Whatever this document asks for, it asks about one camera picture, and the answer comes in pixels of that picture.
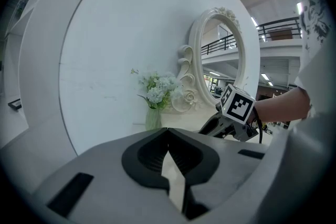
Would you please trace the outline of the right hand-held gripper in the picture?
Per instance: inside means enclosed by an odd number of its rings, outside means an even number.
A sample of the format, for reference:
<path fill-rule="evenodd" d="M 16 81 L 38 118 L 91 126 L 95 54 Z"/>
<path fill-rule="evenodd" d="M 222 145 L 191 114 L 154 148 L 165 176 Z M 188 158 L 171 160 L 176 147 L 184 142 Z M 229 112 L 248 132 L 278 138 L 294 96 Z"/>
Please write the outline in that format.
<path fill-rule="evenodd" d="M 254 108 L 255 99 L 246 91 L 229 84 L 216 104 L 217 113 L 211 116 L 199 130 L 199 134 L 226 137 L 246 142 L 258 135 L 247 120 Z"/>

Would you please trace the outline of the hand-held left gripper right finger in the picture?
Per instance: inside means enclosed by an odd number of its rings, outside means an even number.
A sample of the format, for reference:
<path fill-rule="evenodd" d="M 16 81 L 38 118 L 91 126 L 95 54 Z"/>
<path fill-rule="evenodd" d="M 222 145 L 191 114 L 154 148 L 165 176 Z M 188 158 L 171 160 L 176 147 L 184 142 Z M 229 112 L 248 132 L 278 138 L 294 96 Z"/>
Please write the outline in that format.
<path fill-rule="evenodd" d="M 189 220 L 225 202 L 251 176 L 267 146 L 181 130 L 167 144 L 173 204 Z"/>

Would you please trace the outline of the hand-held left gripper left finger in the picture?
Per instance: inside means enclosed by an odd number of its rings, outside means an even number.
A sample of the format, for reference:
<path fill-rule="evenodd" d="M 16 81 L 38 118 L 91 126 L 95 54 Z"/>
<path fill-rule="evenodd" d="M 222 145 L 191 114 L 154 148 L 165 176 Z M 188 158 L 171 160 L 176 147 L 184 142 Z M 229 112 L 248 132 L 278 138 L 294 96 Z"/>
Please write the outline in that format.
<path fill-rule="evenodd" d="M 154 134 L 141 132 L 94 146 L 47 177 L 34 192 L 43 204 L 77 173 L 93 176 L 68 219 L 75 223 L 184 223 L 184 216 L 165 190 L 146 188 L 122 167 L 122 154 L 133 143 Z"/>

